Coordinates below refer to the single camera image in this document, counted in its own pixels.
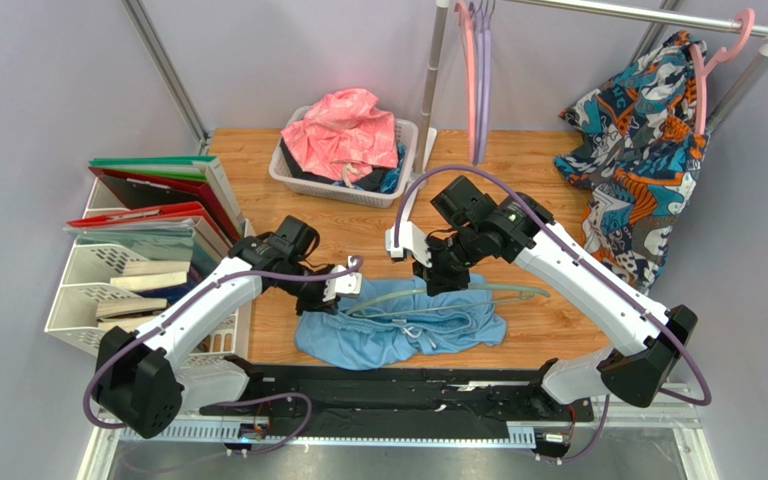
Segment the pink hanger with shorts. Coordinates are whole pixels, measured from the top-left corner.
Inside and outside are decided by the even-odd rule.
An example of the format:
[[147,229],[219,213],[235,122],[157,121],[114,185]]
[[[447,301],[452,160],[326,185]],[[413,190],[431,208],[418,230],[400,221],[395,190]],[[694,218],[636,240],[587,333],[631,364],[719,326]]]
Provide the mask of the pink hanger with shorts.
[[697,136],[703,136],[706,133],[707,110],[708,110],[708,86],[707,79],[712,71],[722,63],[728,63],[734,60],[744,49],[751,37],[756,12],[752,8],[741,10],[735,17],[740,23],[740,30],[737,41],[730,47],[721,47],[709,59],[704,58],[704,54],[697,43],[689,45],[695,73],[696,85],[696,109],[694,133]]

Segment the colourful patterned shorts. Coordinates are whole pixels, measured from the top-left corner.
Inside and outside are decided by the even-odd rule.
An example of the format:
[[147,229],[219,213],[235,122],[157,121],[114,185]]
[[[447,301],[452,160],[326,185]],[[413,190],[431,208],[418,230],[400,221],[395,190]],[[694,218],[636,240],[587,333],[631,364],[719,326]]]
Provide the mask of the colourful patterned shorts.
[[584,248],[641,293],[662,274],[703,167],[710,137],[696,129],[693,56],[706,51],[680,30],[560,114],[582,135],[554,165],[591,193]]

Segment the red clipboard folder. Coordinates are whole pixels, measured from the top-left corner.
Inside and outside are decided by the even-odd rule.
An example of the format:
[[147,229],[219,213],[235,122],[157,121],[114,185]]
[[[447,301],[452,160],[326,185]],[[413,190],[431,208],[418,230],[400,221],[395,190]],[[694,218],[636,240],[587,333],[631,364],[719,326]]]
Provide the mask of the red clipboard folder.
[[226,254],[231,246],[230,239],[223,233],[217,221],[197,201],[96,214],[67,221],[66,225],[80,230],[105,231],[172,231],[193,227],[216,252]]

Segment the pink garment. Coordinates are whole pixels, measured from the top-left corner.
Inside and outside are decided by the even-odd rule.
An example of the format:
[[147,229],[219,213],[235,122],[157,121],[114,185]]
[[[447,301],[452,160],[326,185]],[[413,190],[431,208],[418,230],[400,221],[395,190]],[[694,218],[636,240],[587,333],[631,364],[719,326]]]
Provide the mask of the pink garment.
[[399,164],[396,119],[378,101],[364,88],[328,93],[281,138],[305,173],[354,182],[376,168],[392,170]]

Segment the purple hanger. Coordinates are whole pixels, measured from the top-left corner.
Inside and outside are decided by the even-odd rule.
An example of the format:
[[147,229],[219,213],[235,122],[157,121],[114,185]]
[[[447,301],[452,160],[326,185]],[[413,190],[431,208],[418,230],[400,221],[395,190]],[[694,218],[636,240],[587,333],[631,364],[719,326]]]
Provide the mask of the purple hanger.
[[473,160],[474,165],[485,162],[490,118],[491,95],[491,2],[480,1],[475,9],[474,31],[476,39],[476,53],[478,54],[478,118],[477,118],[477,145]]

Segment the metal clothes rack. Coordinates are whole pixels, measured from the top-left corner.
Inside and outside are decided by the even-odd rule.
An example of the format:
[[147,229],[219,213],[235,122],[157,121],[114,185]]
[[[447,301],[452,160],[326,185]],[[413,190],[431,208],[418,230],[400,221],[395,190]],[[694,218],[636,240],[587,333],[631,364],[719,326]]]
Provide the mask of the metal clothes rack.
[[[611,4],[599,1],[538,1],[538,6],[561,10],[583,12],[623,18],[634,21],[647,22],[652,25],[672,25],[686,28],[699,28],[707,31],[747,35],[764,40],[764,45],[759,49],[759,54],[768,56],[768,24],[755,25],[746,17],[737,17],[734,20],[718,20],[712,18],[697,17],[676,13],[673,10],[645,9],[640,7]],[[420,107],[420,131],[419,131],[419,160],[409,175],[407,190],[402,196],[396,213],[393,226],[393,236],[398,237],[402,230],[408,226],[411,211],[416,202],[418,191],[424,186],[425,175],[431,151],[436,141],[438,130],[431,126],[432,110],[435,90],[437,85],[438,69],[442,52],[447,16],[452,8],[451,1],[437,0],[435,2],[435,19],[432,29],[432,39],[427,60],[425,85]]]

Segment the light blue shorts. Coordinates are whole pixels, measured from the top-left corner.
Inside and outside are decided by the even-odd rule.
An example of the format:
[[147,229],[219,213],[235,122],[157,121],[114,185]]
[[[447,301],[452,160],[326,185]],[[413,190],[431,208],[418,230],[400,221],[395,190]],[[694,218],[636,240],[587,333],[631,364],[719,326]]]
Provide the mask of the light blue shorts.
[[504,340],[507,323],[491,292],[425,290],[418,278],[365,280],[360,296],[341,299],[335,314],[303,313],[295,346],[332,366],[363,371]]

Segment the green folder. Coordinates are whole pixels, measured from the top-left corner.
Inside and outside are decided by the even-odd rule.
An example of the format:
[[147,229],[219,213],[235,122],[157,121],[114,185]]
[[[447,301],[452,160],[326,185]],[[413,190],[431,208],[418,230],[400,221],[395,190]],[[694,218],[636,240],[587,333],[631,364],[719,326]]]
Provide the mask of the green folder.
[[109,168],[173,179],[206,181],[218,195],[227,212],[241,221],[239,204],[221,161],[216,156],[95,158],[89,167]]

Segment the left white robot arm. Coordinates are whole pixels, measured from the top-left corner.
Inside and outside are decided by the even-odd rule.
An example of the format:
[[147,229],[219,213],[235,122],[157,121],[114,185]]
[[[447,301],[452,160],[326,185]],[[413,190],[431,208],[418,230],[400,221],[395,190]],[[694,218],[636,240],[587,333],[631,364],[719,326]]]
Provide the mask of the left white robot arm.
[[360,284],[360,256],[346,265],[313,270],[307,257],[320,240],[316,229],[286,217],[274,232],[238,241],[216,269],[156,318],[132,332],[121,327],[101,339],[95,373],[82,398],[83,413],[99,428],[125,428],[157,436],[181,412],[242,397],[250,375],[233,355],[187,366],[189,355],[230,314],[270,288],[297,301],[300,311],[332,313],[346,291]]

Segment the white plastic basket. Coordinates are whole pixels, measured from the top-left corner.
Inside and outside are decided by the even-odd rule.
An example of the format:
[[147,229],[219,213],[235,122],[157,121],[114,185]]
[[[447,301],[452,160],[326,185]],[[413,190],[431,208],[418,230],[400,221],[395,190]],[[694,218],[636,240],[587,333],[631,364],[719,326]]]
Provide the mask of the white plastic basket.
[[288,156],[282,147],[282,140],[278,142],[278,146],[273,151],[268,172],[274,180],[283,183],[295,193],[376,208],[389,208],[394,201],[402,197],[413,180],[412,171],[420,131],[413,122],[396,119],[395,134],[398,144],[405,147],[405,154],[402,157],[399,176],[392,183],[393,188],[391,192],[349,188],[348,186],[296,177],[292,174],[291,164],[287,163]]

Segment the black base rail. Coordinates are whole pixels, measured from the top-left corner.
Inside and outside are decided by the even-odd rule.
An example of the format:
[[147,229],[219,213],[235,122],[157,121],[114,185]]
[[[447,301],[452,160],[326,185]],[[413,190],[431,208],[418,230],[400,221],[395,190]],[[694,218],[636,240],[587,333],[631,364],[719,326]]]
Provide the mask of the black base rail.
[[527,425],[585,423],[596,418],[592,402],[572,408],[541,407],[529,399],[535,370],[382,368],[349,371],[337,367],[264,365],[243,394],[269,397],[264,406],[200,408],[205,416],[250,416],[270,434],[301,425],[306,406],[286,394],[302,393],[313,411],[302,433],[309,437],[404,440],[500,440],[510,422]]

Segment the dark red folder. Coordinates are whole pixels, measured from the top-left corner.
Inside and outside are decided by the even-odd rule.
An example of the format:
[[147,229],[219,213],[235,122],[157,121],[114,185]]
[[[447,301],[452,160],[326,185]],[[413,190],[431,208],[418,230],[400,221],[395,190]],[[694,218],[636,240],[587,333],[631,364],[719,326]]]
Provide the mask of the dark red folder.
[[197,201],[231,242],[241,239],[240,222],[227,212],[206,181],[173,179],[99,167],[89,167],[89,170],[129,209]]

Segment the dark garment in basket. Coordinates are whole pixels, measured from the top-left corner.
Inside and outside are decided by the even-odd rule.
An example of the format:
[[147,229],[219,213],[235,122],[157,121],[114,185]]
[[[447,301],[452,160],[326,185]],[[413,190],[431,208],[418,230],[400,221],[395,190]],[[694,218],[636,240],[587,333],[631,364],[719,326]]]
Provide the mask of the dark garment in basket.
[[[279,148],[284,156],[284,162],[289,169],[290,176],[296,179],[313,181],[317,183],[330,184],[337,187],[346,187],[346,184],[340,180],[329,179],[328,177],[322,177],[313,173],[305,172],[299,166],[295,158],[292,156],[288,147],[283,139],[279,142]],[[377,192],[383,194],[393,193],[398,184],[399,177],[401,175],[401,168],[406,156],[406,146],[398,141],[397,153],[398,153],[398,165],[396,168],[387,169],[383,167],[375,167],[372,172],[358,180],[352,180],[352,186],[354,189],[365,190],[370,192]]]

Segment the aluminium frame post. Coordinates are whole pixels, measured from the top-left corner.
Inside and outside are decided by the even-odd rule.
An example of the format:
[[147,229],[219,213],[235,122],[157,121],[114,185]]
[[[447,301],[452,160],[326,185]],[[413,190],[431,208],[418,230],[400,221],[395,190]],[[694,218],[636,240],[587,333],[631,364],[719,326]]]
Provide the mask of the aluminium frame post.
[[198,152],[205,154],[212,139],[211,131],[206,127],[197,111],[195,103],[189,95],[144,2],[141,0],[122,0],[121,4],[194,137]]

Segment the mint green hanger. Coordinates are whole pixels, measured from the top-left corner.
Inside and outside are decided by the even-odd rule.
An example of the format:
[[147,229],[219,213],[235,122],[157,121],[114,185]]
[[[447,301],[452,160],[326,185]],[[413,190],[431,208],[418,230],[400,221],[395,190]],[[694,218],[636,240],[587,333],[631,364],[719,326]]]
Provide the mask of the mint green hanger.
[[[355,318],[410,315],[447,310],[467,309],[478,306],[528,301],[535,296],[549,298],[550,294],[538,287],[499,283],[472,283],[466,290],[427,294],[425,288],[413,288],[379,295],[354,304],[343,313]],[[410,308],[383,308],[394,301],[410,299]]]

